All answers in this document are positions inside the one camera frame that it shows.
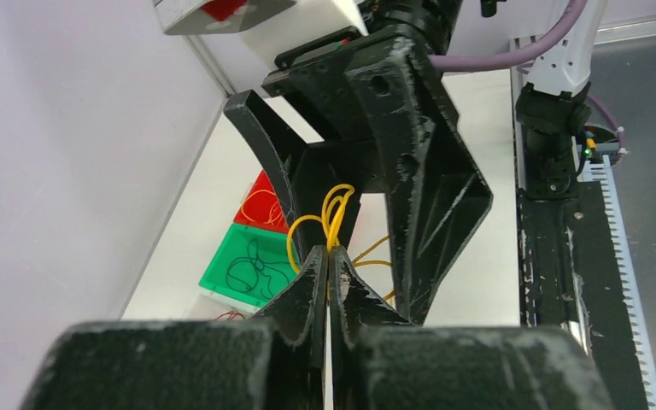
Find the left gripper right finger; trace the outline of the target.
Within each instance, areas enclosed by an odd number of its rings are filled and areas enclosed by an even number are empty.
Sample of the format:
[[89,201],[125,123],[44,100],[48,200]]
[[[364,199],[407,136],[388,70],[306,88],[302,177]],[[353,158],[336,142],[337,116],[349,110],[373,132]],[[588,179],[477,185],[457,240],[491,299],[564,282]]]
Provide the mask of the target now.
[[553,327],[422,327],[327,265],[336,409],[610,409],[594,362]]

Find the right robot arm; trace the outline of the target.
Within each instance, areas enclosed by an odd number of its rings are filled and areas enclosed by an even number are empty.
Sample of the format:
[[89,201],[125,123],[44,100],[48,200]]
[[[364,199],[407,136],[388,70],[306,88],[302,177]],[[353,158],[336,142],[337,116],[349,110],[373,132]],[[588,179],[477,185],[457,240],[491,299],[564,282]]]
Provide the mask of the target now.
[[231,97],[227,119],[263,166],[288,221],[326,212],[330,188],[354,188],[387,205],[396,307],[425,321],[439,284],[488,213],[492,194],[457,129],[444,73],[530,63],[517,105],[528,132],[530,185],[550,197],[575,185],[571,148],[589,108],[590,59],[605,3],[565,1],[537,41],[493,56],[451,56],[458,1],[364,1],[354,27],[275,57],[265,90],[283,97],[321,136],[307,143],[255,92]]

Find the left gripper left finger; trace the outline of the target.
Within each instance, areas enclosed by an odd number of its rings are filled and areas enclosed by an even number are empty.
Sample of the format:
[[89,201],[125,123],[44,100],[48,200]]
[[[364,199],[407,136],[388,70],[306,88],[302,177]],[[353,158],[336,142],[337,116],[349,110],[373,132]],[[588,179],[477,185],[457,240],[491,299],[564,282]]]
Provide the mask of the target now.
[[328,253],[240,320],[86,322],[51,345],[25,409],[321,409]]

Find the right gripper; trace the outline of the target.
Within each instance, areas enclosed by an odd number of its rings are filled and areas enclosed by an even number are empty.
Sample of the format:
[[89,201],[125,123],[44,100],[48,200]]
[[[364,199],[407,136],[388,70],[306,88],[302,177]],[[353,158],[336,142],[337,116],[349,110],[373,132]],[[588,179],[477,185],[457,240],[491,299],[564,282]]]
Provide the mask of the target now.
[[361,192],[384,194],[399,314],[425,322],[438,288],[491,209],[493,195],[458,130],[441,75],[406,25],[320,40],[264,86],[324,139],[308,143],[254,91],[227,100],[226,118],[266,172],[289,226],[322,214],[348,184],[339,243],[348,246]]

